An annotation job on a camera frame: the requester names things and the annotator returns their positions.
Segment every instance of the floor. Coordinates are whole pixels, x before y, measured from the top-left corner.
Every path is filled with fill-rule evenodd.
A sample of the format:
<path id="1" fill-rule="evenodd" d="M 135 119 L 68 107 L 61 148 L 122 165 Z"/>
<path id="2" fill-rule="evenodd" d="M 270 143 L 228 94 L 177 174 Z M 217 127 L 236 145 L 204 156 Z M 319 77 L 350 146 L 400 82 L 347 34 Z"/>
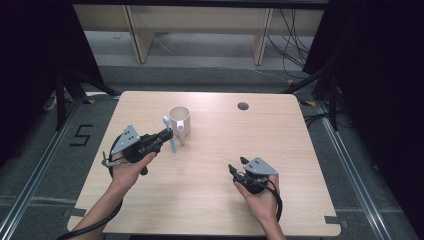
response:
<path id="1" fill-rule="evenodd" d="M 305 77 L 300 72 L 301 66 L 283 58 L 270 41 L 267 42 L 262 65 L 255 66 L 249 40 L 241 35 L 158 34 L 144 64 L 137 63 L 127 33 L 86 32 L 86 36 L 97 64 L 104 74 L 105 82 L 122 89 L 129 85 L 125 85 L 127 82 L 125 79 L 119 79 L 120 76 L 126 76 L 128 72 L 137 71 L 140 68 L 174 68 L 176 71 L 201 69 L 204 72 L 215 69 L 228 70 L 228 72 L 240 70 L 244 74 L 247 72 L 249 75 L 268 77 L 287 84 L 290 80 L 299 81 Z M 305 48 L 309 47 L 313 41 L 311 37 L 300 39 Z M 281 49 L 286 48 L 283 37 L 271 36 L 271 40 Z M 302 63 L 302 57 L 299 57 L 296 47 L 288 47 L 286 52 Z M 86 89 L 89 94 L 95 94 L 98 91 L 90 87 Z M 306 116 L 325 112 L 326 109 L 325 102 L 308 104 L 310 90 L 311 87 L 307 87 L 297 93 L 299 100 L 305 101 L 301 110 L 306 120 L 308 119 Z M 11 234 L 3 239 L 51 239 L 52 236 L 59 236 L 66 232 L 69 210 L 72 210 L 78 198 L 79 189 L 84 183 L 84 176 L 88 174 L 91 166 L 90 161 L 81 159 L 92 159 L 116 103 L 116 99 L 98 100 L 95 108 L 90 104 L 81 104 L 75 113 L 80 117 L 74 118 L 70 129 L 64 133 L 60 146 L 54 150 L 53 161 L 49 161 L 44 172 L 40 174 L 40 182 L 32 186 L 30 194 L 26 194 L 22 190 L 31 184 L 28 179 L 33 179 L 31 174 L 39 167 L 38 161 L 34 159 L 48 158 L 45 156 L 45 150 L 51 147 L 50 140 L 60 137 L 53 131 L 56 124 L 54 107 L 53 111 L 47 111 L 40 117 L 25 143 L 26 151 L 23 151 L 21 156 L 10 159 L 0 169 L 2 221 L 5 221 L 13 210 L 16 200 L 22 199 L 19 196 L 30 200 L 27 204 L 21 205 L 25 211 L 22 216 L 17 217 L 20 221 L 10 226 Z M 69 160 L 69 146 L 76 141 L 73 135 L 81 130 L 78 127 L 87 123 L 91 124 L 92 128 L 96 128 L 97 135 L 92 135 L 86 148 L 80 151 L 73 150 L 72 154 L 75 156 L 73 155 Z M 317 119 L 308 128 L 342 226 L 341 235 L 333 239 L 418 239 L 384 179 L 371 167 L 372 158 L 366 146 L 362 144 L 360 136 L 350 124 L 348 116 L 338 116 L 338 123 L 339 131 L 337 132 L 332 131 L 325 118 Z M 107 234 L 106 239 L 129 239 L 129 236 Z M 158 238 L 145 236 L 144 239 Z M 317 238 L 291 237 L 289 239 Z"/>

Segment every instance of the hand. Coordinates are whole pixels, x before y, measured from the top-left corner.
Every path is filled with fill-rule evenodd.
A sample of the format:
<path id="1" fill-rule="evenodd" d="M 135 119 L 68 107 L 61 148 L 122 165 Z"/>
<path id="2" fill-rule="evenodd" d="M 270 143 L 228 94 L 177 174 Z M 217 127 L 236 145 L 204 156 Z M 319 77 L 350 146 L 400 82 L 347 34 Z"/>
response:
<path id="1" fill-rule="evenodd" d="M 277 192 L 280 193 L 278 176 L 270 175 L 269 181 L 274 183 Z M 276 220 L 277 200 L 275 200 L 270 191 L 263 190 L 259 194 L 251 194 L 239 182 L 234 182 L 234 185 L 246 200 L 250 211 L 259 223 L 264 224 L 265 222 Z M 274 189 L 274 185 L 268 182 L 269 188 Z"/>
<path id="2" fill-rule="evenodd" d="M 117 185 L 118 189 L 128 191 L 136 182 L 140 175 L 140 171 L 146 167 L 156 157 L 155 152 L 147 154 L 142 160 L 136 163 L 130 163 L 123 158 L 122 152 L 115 154 L 112 161 L 123 162 L 121 165 L 113 167 L 112 185 Z"/>

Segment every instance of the cable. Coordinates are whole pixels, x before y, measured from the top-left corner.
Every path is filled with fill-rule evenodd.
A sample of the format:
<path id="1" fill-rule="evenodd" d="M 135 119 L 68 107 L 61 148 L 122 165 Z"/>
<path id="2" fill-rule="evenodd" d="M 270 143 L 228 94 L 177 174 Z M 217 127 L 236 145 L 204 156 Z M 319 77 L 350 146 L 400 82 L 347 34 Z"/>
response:
<path id="1" fill-rule="evenodd" d="M 121 135 L 119 135 L 112 144 L 111 151 L 110 151 L 110 154 L 109 154 L 109 159 L 112 159 L 112 155 L 111 155 L 112 149 L 115 147 L 120 136 Z M 110 173 L 110 176 L 113 178 L 112 168 L 109 168 L 109 173 Z M 108 222 L 110 222 L 110 220 L 112 220 L 119 213 L 119 211 L 121 210 L 121 207 L 122 207 L 122 202 L 123 202 L 123 200 L 121 200 L 121 202 L 119 202 L 118 206 L 116 206 L 116 208 L 112 211 L 112 213 L 109 216 L 107 216 L 106 218 L 104 218 L 103 220 L 101 220 L 101 221 L 99 221 L 99 222 L 97 222 L 93 225 L 90 225 L 88 227 L 63 234 L 62 236 L 59 236 L 56 240 L 64 240 L 64 239 L 69 239 L 69 238 L 73 238 L 73 237 L 76 237 L 76 236 L 80 236 L 80 235 L 86 234 L 88 232 L 91 232 L 91 231 L 93 231 L 93 230 L 95 230 L 95 229 L 97 229 L 97 228 L 99 228 L 103 225 L 106 225 Z"/>
<path id="2" fill-rule="evenodd" d="M 336 114 L 342 114 L 342 113 L 345 113 L 345 111 L 344 110 L 336 111 Z M 325 117 L 330 117 L 330 113 L 327 112 L 327 113 L 320 113 L 316 115 L 304 116 L 305 123 L 307 123 L 306 128 L 309 128 L 312 125 L 312 123 L 315 122 L 316 120 L 320 118 L 325 118 Z M 337 124 L 345 128 L 354 128 L 354 126 L 347 126 L 347 125 L 341 124 L 340 122 L 337 122 Z"/>
<path id="3" fill-rule="evenodd" d="M 271 40 L 271 38 L 269 37 L 269 36 L 267 36 L 267 38 L 268 38 L 268 40 L 270 41 L 270 43 L 271 43 L 271 45 L 274 47 L 274 49 L 279 53 L 279 54 L 281 54 L 282 56 L 283 56 L 283 70 L 284 70 L 284 72 L 287 74 L 287 75 L 289 75 L 290 77 L 293 77 L 293 78 L 300 78 L 300 77 L 297 77 L 297 76 L 293 76 L 293 75 L 291 75 L 291 74 L 289 74 L 288 72 L 287 72 L 287 70 L 286 70 L 286 66 L 285 66 L 285 59 L 287 58 L 288 60 L 290 60 L 291 62 L 293 62 L 294 64 L 296 64 L 297 66 L 299 66 L 299 67 L 301 67 L 301 68 L 304 68 L 305 67 L 305 61 L 306 61 L 306 58 L 305 58 L 305 56 L 304 56 L 304 54 L 303 54 L 303 52 L 305 52 L 305 53 L 309 53 L 309 49 L 301 42 L 301 40 L 299 39 L 299 37 L 296 35 L 296 25 L 295 25 L 295 20 L 296 20 L 296 10 L 295 9 L 292 9 L 292 22 L 291 22 L 291 26 L 289 26 L 289 23 L 288 23 L 288 21 L 287 21 L 287 19 L 286 19 L 286 17 L 284 16 L 284 13 L 283 13 L 283 11 L 282 11 L 282 9 L 280 9 L 280 13 L 281 13 L 281 16 L 282 16 L 282 18 L 283 18 L 283 20 L 284 20 L 284 23 L 285 23 L 285 25 L 286 25 L 286 27 L 287 27 L 287 30 L 289 31 L 289 38 L 288 39 L 286 39 L 284 36 L 282 36 L 283 37 L 283 39 L 286 41 L 286 45 L 285 45 L 285 47 L 284 47 L 284 50 L 282 50 L 281 48 L 279 48 L 272 40 Z M 286 52 L 287 52 L 287 49 L 288 49 L 288 46 L 289 45 L 291 45 L 291 46 L 293 46 L 293 47 L 295 47 L 296 48 L 296 50 L 297 50 L 297 52 L 298 52 L 298 55 L 299 55 L 299 59 L 300 59 L 300 61 L 298 61 L 297 59 L 295 59 L 294 57 L 292 57 L 292 56 L 290 56 L 289 54 L 287 54 Z"/>
<path id="4" fill-rule="evenodd" d="M 95 230 L 95 229 L 97 229 L 97 228 L 99 228 L 99 227 L 107 224 L 108 222 L 110 222 L 110 220 L 112 220 L 118 214 L 118 212 L 121 210 L 121 207 L 122 207 L 122 201 L 113 210 L 113 212 L 109 216 L 107 216 L 105 219 L 103 219 L 100 222 L 95 223 L 95 224 L 93 224 L 91 226 L 88 226 L 88 227 L 85 227 L 85 228 L 82 228 L 82 229 L 79 229 L 79 230 L 76 230 L 76 231 L 72 231 L 72 232 L 66 233 L 66 234 L 58 237 L 57 240 L 64 240 L 64 239 L 69 239 L 69 238 L 73 238 L 73 237 L 76 237 L 76 236 L 80 236 L 82 234 L 91 232 L 91 231 L 93 231 L 93 230 Z"/>
<path id="5" fill-rule="evenodd" d="M 274 184 L 272 181 L 270 181 L 270 180 L 268 180 L 268 179 L 267 179 L 267 182 L 270 182 L 270 183 L 272 184 L 272 186 L 274 186 L 274 189 L 272 189 L 272 188 L 268 187 L 267 185 L 265 185 L 265 184 L 262 184 L 262 183 L 258 182 L 258 181 L 257 181 L 257 179 L 255 179 L 255 178 L 253 178 L 253 177 L 249 176 L 248 174 L 245 174 L 245 173 L 243 173 L 243 172 L 238 172 L 238 174 L 239 174 L 240 176 L 243 176 L 243 177 L 247 177 L 247 178 L 249 178 L 250 180 L 252 180 L 252 181 L 253 181 L 253 184 L 255 184 L 255 185 L 259 185 L 259 186 L 263 187 L 264 189 L 266 189 L 266 190 L 268 190 L 268 191 L 270 191 L 270 192 L 272 193 L 272 195 L 274 196 L 275 200 L 277 201 L 277 213 L 276 213 L 276 218 L 277 218 L 277 221 L 280 221 L 281 213 L 283 212 L 283 200 L 281 199 L 281 196 L 280 196 L 280 194 L 278 193 L 278 191 L 277 191 L 277 187 L 275 186 L 275 184 Z"/>

